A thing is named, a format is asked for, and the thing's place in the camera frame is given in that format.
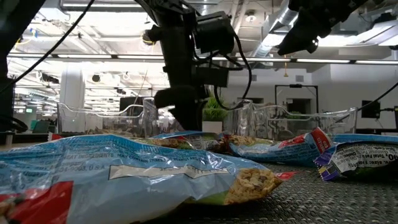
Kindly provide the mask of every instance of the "nutrition label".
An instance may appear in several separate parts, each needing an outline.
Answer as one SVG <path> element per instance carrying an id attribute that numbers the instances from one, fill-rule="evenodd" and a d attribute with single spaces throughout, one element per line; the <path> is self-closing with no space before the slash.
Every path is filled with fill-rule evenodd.
<path id="1" fill-rule="evenodd" d="M 358 143 L 338 147 L 332 157 L 340 172 L 357 167 L 381 167 L 398 160 L 398 145 Z"/>

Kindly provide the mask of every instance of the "ceiling duct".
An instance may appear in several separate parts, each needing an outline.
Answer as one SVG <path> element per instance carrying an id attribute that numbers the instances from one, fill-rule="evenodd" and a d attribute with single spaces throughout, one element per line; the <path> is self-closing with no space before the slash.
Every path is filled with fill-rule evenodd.
<path id="1" fill-rule="evenodd" d="M 278 12 L 267 16 L 261 31 L 263 40 L 251 56 L 266 57 L 273 48 L 273 46 L 267 46 L 264 42 L 268 34 L 275 32 L 277 29 L 291 26 L 297 19 L 297 16 L 298 12 L 289 9 L 289 0 L 284 0 Z"/>

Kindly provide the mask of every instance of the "ceiling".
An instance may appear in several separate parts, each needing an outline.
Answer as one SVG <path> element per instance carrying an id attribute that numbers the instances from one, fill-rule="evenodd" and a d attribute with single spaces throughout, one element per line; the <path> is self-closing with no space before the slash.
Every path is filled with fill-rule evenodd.
<path id="1" fill-rule="evenodd" d="M 21 43 L 16 44 L 15 53 L 45 53 L 69 29 L 72 22 L 81 14 L 89 0 L 48 0 L 45 6 L 32 20 L 23 34 Z M 231 15 L 233 27 L 237 31 L 243 45 L 243 52 L 252 55 L 264 43 L 264 24 L 271 15 L 277 15 L 281 0 L 248 1 L 248 0 L 191 0 L 189 1 L 202 14 L 224 11 Z M 55 50 L 55 54 L 131 54 L 161 55 L 159 44 L 148 46 L 142 41 L 142 34 L 154 23 L 132 0 L 100 1 L 97 0 L 77 28 Z M 369 1 L 354 12 L 349 19 L 339 26 L 341 30 L 363 33 L 369 29 L 371 21 L 380 13 L 393 11 L 396 0 L 386 0 L 380 5 Z M 248 11 L 252 11 L 254 20 L 248 19 Z M 268 56 L 279 57 L 276 49 L 271 48 Z M 356 47 L 319 47 L 318 50 L 297 52 L 288 57 L 297 58 L 362 58 L 383 59 L 391 54 L 386 46 L 378 44 L 362 44 Z M 29 68 L 36 59 L 11 58 L 9 60 L 9 76 L 16 77 Z M 61 82 L 61 74 L 65 63 L 62 60 L 48 60 L 41 63 L 17 86 L 21 90 L 34 90 L 57 101 L 59 85 L 43 82 L 42 74 L 50 75 Z M 123 96 L 154 96 L 157 90 L 169 86 L 167 74 L 162 71 L 163 63 L 145 62 L 95 62 L 81 61 L 86 75 L 86 99 L 107 102 L 116 101 L 113 110 L 118 110 L 117 100 Z M 285 63 L 267 64 L 265 68 L 283 68 Z M 309 72 L 318 68 L 311 64 L 289 64 L 289 68 L 305 68 Z M 100 75 L 101 81 L 94 82 L 93 75 Z M 125 90 L 125 94 L 117 93 L 114 87 Z M 22 100 L 27 98 L 24 91 L 16 96 Z"/>

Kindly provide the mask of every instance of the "potted plant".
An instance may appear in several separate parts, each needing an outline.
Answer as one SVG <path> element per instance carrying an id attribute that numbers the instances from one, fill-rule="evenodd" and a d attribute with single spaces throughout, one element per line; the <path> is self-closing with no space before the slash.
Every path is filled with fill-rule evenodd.
<path id="1" fill-rule="evenodd" d="M 202 131 L 210 133 L 221 133 L 223 131 L 223 121 L 228 112 L 218 103 L 216 98 L 211 95 L 207 104 L 203 108 Z"/>

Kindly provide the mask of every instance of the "textured mat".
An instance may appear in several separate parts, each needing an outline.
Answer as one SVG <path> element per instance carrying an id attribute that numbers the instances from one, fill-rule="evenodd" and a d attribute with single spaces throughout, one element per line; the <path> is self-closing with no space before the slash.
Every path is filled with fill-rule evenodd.
<path id="1" fill-rule="evenodd" d="M 264 200 L 226 207 L 187 205 L 148 223 L 398 223 L 397 183 L 323 182 L 315 168 L 265 166 L 301 172 Z"/>

